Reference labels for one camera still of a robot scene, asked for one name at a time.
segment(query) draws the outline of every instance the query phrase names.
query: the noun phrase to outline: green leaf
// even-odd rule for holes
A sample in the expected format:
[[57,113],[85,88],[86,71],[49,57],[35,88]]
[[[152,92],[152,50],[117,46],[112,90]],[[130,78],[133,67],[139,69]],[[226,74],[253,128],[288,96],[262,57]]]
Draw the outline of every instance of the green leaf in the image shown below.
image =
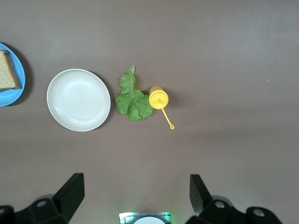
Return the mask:
[[149,96],[135,88],[134,72],[135,66],[132,66],[121,76],[121,92],[115,99],[119,112],[131,121],[145,119],[154,110],[149,103]]

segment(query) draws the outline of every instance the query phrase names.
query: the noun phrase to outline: plate rim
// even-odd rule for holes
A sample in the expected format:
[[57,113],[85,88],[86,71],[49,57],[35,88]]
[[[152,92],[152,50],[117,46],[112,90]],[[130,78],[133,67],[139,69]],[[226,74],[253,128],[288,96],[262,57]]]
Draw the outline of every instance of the plate rim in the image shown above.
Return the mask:
[[3,104],[0,102],[0,106],[8,106],[8,105],[13,104],[15,101],[17,101],[21,97],[21,95],[23,94],[24,89],[25,89],[25,85],[26,85],[26,74],[25,74],[25,70],[24,70],[22,62],[20,61],[18,56],[8,46],[6,46],[5,44],[0,42],[0,49],[7,50],[11,55],[13,55],[16,58],[17,62],[19,63],[19,65],[21,67],[21,71],[22,71],[22,73],[20,75],[17,74],[17,76],[21,76],[24,80],[23,85],[20,88],[21,91],[19,92],[19,94],[16,94],[14,96],[13,100],[9,101],[8,103],[3,103]]
[[[53,112],[52,112],[52,110],[51,110],[51,107],[50,107],[50,105],[49,105],[49,94],[50,94],[49,91],[50,91],[50,87],[53,85],[53,82],[54,82],[59,76],[61,76],[62,74],[66,73],[66,72],[69,72],[69,71],[80,71],[80,72],[83,72],[83,73],[88,73],[89,75],[92,75],[92,76],[94,76],[96,79],[98,79],[98,80],[103,84],[103,86],[105,87],[105,90],[106,90],[107,95],[108,95],[108,97],[109,97],[109,109],[108,109],[107,114],[105,115],[105,117],[104,117],[104,119],[103,119],[103,122],[101,122],[99,125],[97,125],[97,126],[95,126],[95,127],[93,127],[93,128],[88,128],[88,129],[85,129],[85,130],[78,130],[78,129],[71,128],[71,127],[69,127],[69,126],[63,124],[62,122],[60,122],[60,121],[57,119],[57,117],[53,114]],[[49,83],[49,86],[48,86],[48,89],[47,89],[47,106],[48,106],[48,109],[49,109],[49,111],[50,111],[52,117],[53,117],[53,118],[54,118],[60,125],[62,125],[63,127],[67,128],[67,129],[70,129],[70,130],[72,130],[72,131],[76,131],[76,132],[88,132],[88,131],[91,131],[91,130],[94,130],[94,129],[98,128],[99,126],[101,126],[101,125],[107,120],[107,117],[109,116],[109,114],[110,114],[110,110],[111,110],[111,97],[110,97],[110,92],[109,92],[107,86],[105,85],[105,83],[104,83],[104,82],[103,82],[97,75],[95,75],[94,73],[92,73],[92,72],[90,72],[90,71],[88,71],[88,70],[85,70],[85,69],[67,69],[67,70],[61,71],[61,72],[59,72],[57,75],[55,75],[55,76],[52,78],[51,82]]]

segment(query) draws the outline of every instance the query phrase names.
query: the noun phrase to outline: bread crust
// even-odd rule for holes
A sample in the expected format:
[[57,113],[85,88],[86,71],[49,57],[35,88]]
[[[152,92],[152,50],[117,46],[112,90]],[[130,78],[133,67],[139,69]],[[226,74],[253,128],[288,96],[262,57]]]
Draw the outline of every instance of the bread crust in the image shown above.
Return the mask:
[[21,87],[21,85],[20,85],[19,79],[17,77],[17,74],[14,71],[14,66],[9,57],[9,52],[7,50],[1,49],[0,54],[4,55],[5,63],[7,64],[8,70],[9,70],[11,77],[13,78],[13,81],[14,81],[14,87],[12,87],[11,89],[19,89]]

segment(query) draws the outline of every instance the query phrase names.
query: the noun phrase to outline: yellow bottle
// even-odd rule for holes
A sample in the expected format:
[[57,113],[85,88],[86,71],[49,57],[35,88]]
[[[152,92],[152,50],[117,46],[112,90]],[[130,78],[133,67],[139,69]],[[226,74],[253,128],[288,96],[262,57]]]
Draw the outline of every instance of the yellow bottle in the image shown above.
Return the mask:
[[168,95],[161,86],[155,85],[151,87],[149,90],[149,104],[157,110],[161,109],[166,120],[168,121],[168,124],[170,125],[170,129],[174,129],[174,125],[169,121],[164,110],[164,107],[167,106],[168,101]]

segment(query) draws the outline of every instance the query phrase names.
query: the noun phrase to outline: white round object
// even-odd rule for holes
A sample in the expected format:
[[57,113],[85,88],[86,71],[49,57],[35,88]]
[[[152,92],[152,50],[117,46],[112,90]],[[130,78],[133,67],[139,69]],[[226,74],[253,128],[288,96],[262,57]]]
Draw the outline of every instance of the white round object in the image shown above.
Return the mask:
[[95,74],[82,69],[60,72],[47,91],[48,108],[62,126],[78,132],[99,127],[108,117],[111,100]]
[[144,217],[138,219],[134,224],[165,224],[161,219],[155,217]]

